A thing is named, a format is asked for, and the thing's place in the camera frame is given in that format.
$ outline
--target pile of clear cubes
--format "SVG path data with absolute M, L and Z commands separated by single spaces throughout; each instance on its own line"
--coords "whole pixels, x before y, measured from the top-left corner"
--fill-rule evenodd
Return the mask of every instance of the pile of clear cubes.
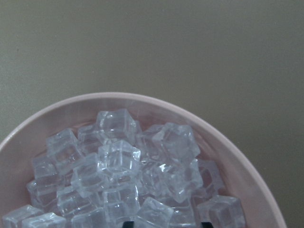
M 225 188 L 188 125 L 145 131 L 126 109 L 101 111 L 96 122 L 47 138 L 32 160 L 31 205 L 3 217 L 4 228 L 244 228 L 240 200 Z

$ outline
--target bowl rim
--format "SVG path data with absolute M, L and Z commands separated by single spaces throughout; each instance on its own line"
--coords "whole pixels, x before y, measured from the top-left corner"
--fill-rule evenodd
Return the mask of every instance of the bowl rim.
M 216 128 L 214 128 L 212 125 L 204 121 L 203 119 L 199 118 L 198 116 L 194 115 L 193 113 L 178 107 L 174 104 L 171 104 L 169 102 L 153 98 L 146 95 L 140 95 L 140 94 L 132 94 L 132 93 L 122 93 L 122 92 L 100 92 L 100 93 L 91 93 L 91 94 L 84 94 L 84 95 L 78 95 L 73 96 L 64 100 L 61 100 L 59 102 L 56 102 L 54 104 L 51 104 L 42 110 L 36 112 L 29 118 L 27 118 L 25 121 L 23 121 L 20 125 L 18 125 L 12 132 L 9 133 L 7 137 L 4 138 L 4 140 L 0 144 L 0 153 L 2 149 L 14 138 L 14 136 L 20 132 L 23 128 L 25 128 L 28 124 L 35 121 L 40 116 L 43 116 L 44 114 L 63 107 L 68 104 L 72 104 L 74 102 L 79 101 L 85 101 L 90 99 L 101 99 L 101 98 L 119 98 L 119 99 L 126 99 L 126 100 L 136 100 L 136 101 L 144 101 L 146 103 L 150 103 L 152 105 L 160 106 L 166 109 L 170 109 L 173 112 L 179 113 L 182 116 L 187 116 L 187 118 L 190 118 L 191 121 L 195 122 L 198 125 L 203 126 L 206 131 L 210 132 L 212 135 L 214 135 L 216 138 L 218 138 L 221 143 L 223 143 L 227 148 L 229 148 L 232 153 L 237 157 L 239 160 L 241 160 L 245 167 L 248 169 L 248 171 L 251 173 L 254 180 L 259 184 L 259 187 L 261 191 L 264 193 L 264 195 L 267 198 L 267 201 L 273 210 L 275 219 L 277 220 L 278 224 L 281 224 L 282 227 L 287 227 L 286 223 L 284 221 L 283 215 L 278 207 L 278 204 L 273 197 L 272 193 L 270 192 L 270 189 L 267 187 L 266 183 L 264 182 L 261 175 L 258 173 L 258 171 L 254 168 L 254 166 L 251 164 L 251 162 L 248 160 L 248 158 L 226 137 L 224 136 L 220 131 L 218 131 Z

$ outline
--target round container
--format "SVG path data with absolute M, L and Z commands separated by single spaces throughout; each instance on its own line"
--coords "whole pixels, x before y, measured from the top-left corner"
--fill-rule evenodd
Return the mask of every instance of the round container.
M 96 93 L 55 103 L 31 116 L 0 144 L 0 217 L 30 203 L 26 184 L 33 179 L 31 159 L 45 151 L 46 138 L 68 127 L 94 122 L 102 110 L 127 108 L 143 130 L 174 122 L 192 126 L 201 157 L 214 160 L 227 194 L 241 199 L 247 227 L 286 228 L 282 214 L 256 169 L 219 131 L 173 104 L 136 94 Z

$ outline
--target gray tabletop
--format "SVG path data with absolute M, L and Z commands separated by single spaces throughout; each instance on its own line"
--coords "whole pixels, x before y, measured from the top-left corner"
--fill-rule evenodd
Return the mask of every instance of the gray tabletop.
M 304 2 L 0 0 L 0 140 L 65 98 L 121 91 L 206 120 L 304 224 Z

